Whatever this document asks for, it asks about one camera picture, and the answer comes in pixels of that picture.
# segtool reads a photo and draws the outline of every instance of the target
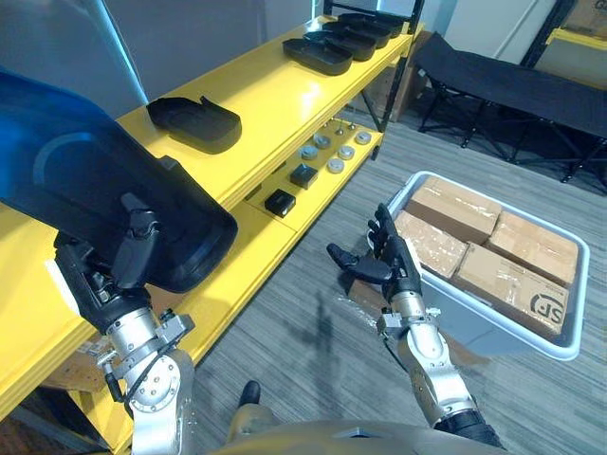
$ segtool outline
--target white plastic bin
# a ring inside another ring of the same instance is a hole
[[[416,173],[411,176],[405,187],[389,203],[388,210],[393,217],[406,207],[411,196],[430,176],[442,178],[454,185],[482,194],[435,173]],[[501,315],[471,294],[455,288],[452,284],[424,270],[422,292],[426,305],[440,308],[441,316],[438,322],[441,330],[478,355],[522,353],[533,348],[557,360],[573,360],[579,354],[583,325],[590,258],[588,245],[571,232],[567,232],[486,194],[482,195],[501,204],[504,211],[515,213],[539,226],[558,233],[578,245],[576,277],[569,289],[569,300],[561,334],[552,341],[548,341],[524,328],[521,324]]]

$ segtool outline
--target white wall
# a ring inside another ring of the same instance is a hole
[[[302,24],[311,11],[308,0],[105,1],[150,100]],[[0,67],[79,93],[114,118],[140,105],[80,0],[0,0]]]
[[[456,49],[518,64],[555,0],[458,0],[445,39]]]
[[[403,16],[411,15],[414,0],[377,0],[377,9]],[[421,11],[420,22],[428,31],[445,34],[457,0],[426,0]]]

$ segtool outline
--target brown cardboard box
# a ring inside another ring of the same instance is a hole
[[[438,227],[402,211],[395,219],[398,235],[409,240],[422,266],[449,280],[464,257],[467,245]]]
[[[388,306],[388,303],[383,298],[376,285],[361,282],[359,280],[354,280],[352,282],[352,286],[350,286],[350,290],[348,292],[348,297],[363,308],[365,313],[368,313],[371,318],[378,318],[381,308]],[[441,332],[441,335],[445,338],[447,344],[449,345],[451,361],[454,364],[474,365],[489,362],[488,358],[481,357],[470,352],[447,334]]]
[[[420,31],[415,36],[415,41],[411,46],[407,58],[405,73],[402,77],[400,86],[398,87],[398,91],[396,92],[395,105],[390,115],[390,121],[398,121],[400,115],[405,112],[411,103],[421,94],[421,91],[428,82],[427,76],[421,76],[418,73],[419,68],[413,63],[414,60],[412,56],[431,36],[432,34],[429,31],[424,30]],[[373,106],[380,117],[383,116],[385,111],[395,72],[395,67],[388,67],[379,73],[379,75],[365,87],[365,93],[373,103]],[[367,111],[362,96],[356,96],[349,104],[360,111]]]
[[[578,0],[562,27],[605,40],[607,39],[607,5],[604,1]]]
[[[575,278],[578,246],[513,213],[500,214],[486,246],[560,286]]]
[[[405,210],[462,242],[480,245],[493,232],[502,206],[431,176],[415,192]]]
[[[175,308],[185,294],[173,294],[150,284],[145,286],[152,297],[152,309],[159,316],[167,308]],[[45,387],[66,391],[100,391],[105,386],[97,356],[110,349],[107,337],[95,334],[67,358],[42,383]]]
[[[567,290],[486,248],[470,244],[452,282],[542,337],[561,333]]]

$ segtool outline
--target yellow shelving unit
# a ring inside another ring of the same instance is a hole
[[[312,161],[302,161],[295,153],[278,172],[263,182],[262,188],[254,196],[231,211],[238,222],[239,231],[230,253],[175,309],[177,313],[189,314],[196,325],[179,343],[179,348],[186,350],[194,363],[202,359],[382,137],[381,133],[359,126],[355,131],[346,128],[348,133],[344,136],[335,136],[333,131],[337,125],[337,121],[332,121],[325,130],[329,130],[329,136],[342,140],[335,140],[330,149],[321,151],[317,159]],[[364,146],[355,144],[353,139],[354,134],[361,130],[372,134],[371,142]],[[336,150],[343,143],[356,148],[355,156],[345,162],[342,173],[330,173],[326,169],[326,162],[337,156]],[[319,170],[317,180],[308,190],[288,181],[289,174],[301,162]],[[267,196],[277,188],[297,198],[295,207],[285,218],[264,209]],[[128,447],[132,432],[131,420],[123,406],[112,401],[109,391],[71,391],[69,394],[112,447],[113,452],[121,453]]]
[[[220,155],[207,155],[171,139],[152,124],[143,107],[119,118],[122,127],[154,156],[178,160],[238,221],[230,253],[175,309],[190,314],[196,324],[180,343],[194,362],[210,349],[382,140],[381,133],[370,131],[369,144],[354,144],[353,135],[361,127],[349,130],[348,121],[342,125],[343,136],[334,134],[335,121],[322,126],[390,62],[406,55],[413,36],[400,35],[368,62],[354,62],[343,75],[329,77],[290,61],[282,51],[283,40],[301,37],[326,20],[318,18],[297,27],[165,95],[192,100],[204,95],[241,117],[241,138]],[[299,189],[288,181],[288,175],[301,162],[297,149],[317,131],[330,136],[333,144],[316,160],[306,162],[319,170],[319,176],[310,189]],[[326,160],[342,143],[354,145],[355,156],[345,161],[342,173],[331,174],[325,169]],[[265,198],[279,187],[297,198],[285,218],[263,207]],[[5,366],[0,371],[0,419],[94,333],[67,308],[46,270],[45,262],[54,258],[55,235],[54,229],[0,205],[0,264],[4,268],[0,324],[5,335],[28,333],[19,337],[19,349],[9,343],[0,345]],[[109,393],[72,391],[70,396],[112,452],[127,449],[131,423]]]
[[[551,44],[554,40],[566,41],[574,45],[591,47],[596,50],[607,50],[607,40],[601,40],[596,36],[583,35],[575,31],[564,28],[555,28],[546,39],[546,44]]]

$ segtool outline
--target black plastic tray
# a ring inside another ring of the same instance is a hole
[[[373,57],[376,51],[376,40],[351,31],[308,31],[304,39],[316,43],[330,43],[352,53],[354,60],[364,62]]]
[[[152,122],[179,142],[209,154],[220,154],[242,134],[240,117],[232,111],[200,98],[159,98],[147,106]]]
[[[388,28],[378,27],[366,22],[327,22],[322,24],[322,29],[327,31],[351,31],[367,38],[373,38],[376,40],[376,49],[381,49],[388,44],[391,33]]]
[[[405,23],[404,18],[385,12],[377,12],[375,15],[362,14],[360,12],[347,12],[345,14],[340,14],[338,21],[346,24],[366,23],[387,28],[390,30],[391,38],[396,38],[400,33],[402,33],[402,26]]]
[[[331,43],[316,43],[303,38],[283,41],[283,52],[295,62],[328,76],[343,74],[352,64],[352,52]]]

